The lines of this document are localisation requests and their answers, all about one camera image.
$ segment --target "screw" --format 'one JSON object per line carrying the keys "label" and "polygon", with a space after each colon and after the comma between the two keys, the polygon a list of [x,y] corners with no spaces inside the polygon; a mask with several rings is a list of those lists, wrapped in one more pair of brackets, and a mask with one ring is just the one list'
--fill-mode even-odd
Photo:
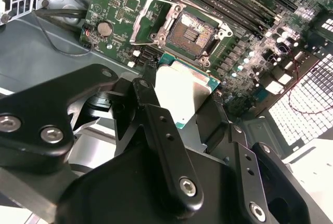
{"label": "screw", "polygon": [[50,2],[48,0],[42,1],[42,7],[48,7],[49,4],[50,4]]}
{"label": "screw", "polygon": [[46,127],[41,132],[41,138],[48,143],[58,143],[63,139],[63,133],[56,127]]}
{"label": "screw", "polygon": [[106,77],[112,77],[112,73],[106,70],[102,71],[102,74]]}
{"label": "screw", "polygon": [[235,129],[238,133],[241,133],[241,128],[239,128],[237,125],[234,125],[234,129]]}
{"label": "screw", "polygon": [[144,81],[144,80],[140,80],[140,84],[143,85],[143,86],[145,86],[145,87],[149,87],[149,85],[147,84],[147,82]]}
{"label": "screw", "polygon": [[182,8],[180,6],[175,6],[175,11],[176,12],[180,12],[182,10]]}
{"label": "screw", "polygon": [[14,116],[0,116],[0,131],[13,132],[21,127],[21,121]]}
{"label": "screw", "polygon": [[9,20],[10,20],[10,16],[9,15],[4,14],[4,15],[1,16],[1,22],[3,24],[7,24],[9,22]]}
{"label": "screw", "polygon": [[194,183],[187,178],[182,178],[179,182],[181,186],[181,190],[189,197],[193,197],[196,195],[197,189]]}
{"label": "screw", "polygon": [[264,210],[262,210],[262,208],[258,205],[256,205],[256,203],[251,202],[250,203],[250,209],[252,214],[255,216],[256,219],[258,219],[258,221],[260,222],[265,222],[266,221],[266,215]]}
{"label": "screw", "polygon": [[270,152],[271,152],[270,149],[269,149],[266,145],[263,145],[262,147],[264,148],[264,150],[265,150],[267,153],[270,153]]}

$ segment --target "red wire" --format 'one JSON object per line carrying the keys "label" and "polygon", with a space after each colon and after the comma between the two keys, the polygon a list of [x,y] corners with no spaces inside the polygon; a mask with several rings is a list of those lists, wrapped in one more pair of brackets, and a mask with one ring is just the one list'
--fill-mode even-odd
{"label": "red wire", "polygon": [[300,78],[299,78],[299,71],[298,71],[298,66],[297,66],[297,62],[296,62],[296,59],[294,58],[293,60],[294,62],[294,65],[295,65],[295,70],[296,70],[296,76],[297,76],[297,81],[296,83],[291,87],[290,91],[289,91],[289,95],[288,95],[288,104],[289,104],[289,107],[293,110],[293,111],[296,111],[298,113],[301,113],[301,114],[307,114],[307,115],[318,115],[318,114],[321,114],[325,111],[329,111],[331,109],[333,109],[333,106],[330,106],[328,107],[327,109],[324,109],[322,111],[318,111],[318,112],[304,112],[304,111],[300,111],[298,109],[296,109],[292,104],[291,104],[291,93],[292,91],[294,90],[294,88],[296,87],[296,85],[298,85],[299,81],[300,81]]}

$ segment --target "motherboard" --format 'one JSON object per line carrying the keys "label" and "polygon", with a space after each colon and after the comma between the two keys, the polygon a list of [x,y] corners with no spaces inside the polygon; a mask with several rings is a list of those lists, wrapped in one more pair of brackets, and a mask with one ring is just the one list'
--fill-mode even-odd
{"label": "motherboard", "polygon": [[304,58],[303,37],[332,0],[92,0],[80,41],[140,72],[171,55],[213,81],[243,114],[279,94]]}

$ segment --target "mounting hole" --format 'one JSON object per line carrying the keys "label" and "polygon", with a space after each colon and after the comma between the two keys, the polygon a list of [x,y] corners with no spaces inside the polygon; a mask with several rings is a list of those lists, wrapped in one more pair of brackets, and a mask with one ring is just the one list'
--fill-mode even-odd
{"label": "mounting hole", "polygon": [[167,119],[166,119],[164,116],[160,116],[160,120],[161,120],[162,122],[164,122],[164,123],[167,122]]}
{"label": "mounting hole", "polygon": [[173,140],[175,140],[174,137],[173,137],[171,134],[166,134],[165,137],[166,137],[167,140],[169,140],[169,141],[173,141]]}
{"label": "mounting hole", "polygon": [[107,70],[103,70],[103,71],[102,71],[102,74],[103,74],[104,76],[106,76],[106,77],[112,77],[112,73],[109,72],[109,71],[107,71]]}
{"label": "mounting hole", "polygon": [[245,158],[246,158],[247,160],[249,160],[249,161],[252,160],[251,157],[249,157],[248,155],[245,155]]}
{"label": "mounting hole", "polygon": [[115,111],[115,113],[120,113],[125,110],[125,106],[123,104],[116,104],[112,107],[112,109]]}
{"label": "mounting hole", "polygon": [[142,85],[142,86],[145,86],[145,87],[149,87],[149,85],[148,85],[148,83],[146,82],[146,81],[144,81],[144,80],[140,80],[140,84]]}
{"label": "mounting hole", "polygon": [[180,6],[175,6],[175,11],[176,12],[180,12],[182,10],[182,8]]}
{"label": "mounting hole", "polygon": [[251,176],[254,176],[254,172],[252,170],[250,170],[249,168],[246,169],[248,171],[248,173],[251,175]]}

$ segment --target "metal plate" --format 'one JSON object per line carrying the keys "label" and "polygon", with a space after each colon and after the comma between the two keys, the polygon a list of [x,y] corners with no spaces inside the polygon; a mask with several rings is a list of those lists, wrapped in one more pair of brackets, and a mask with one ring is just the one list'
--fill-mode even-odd
{"label": "metal plate", "polygon": [[167,108],[178,128],[183,128],[212,90],[209,79],[184,64],[174,61],[162,65],[156,74],[156,95]]}

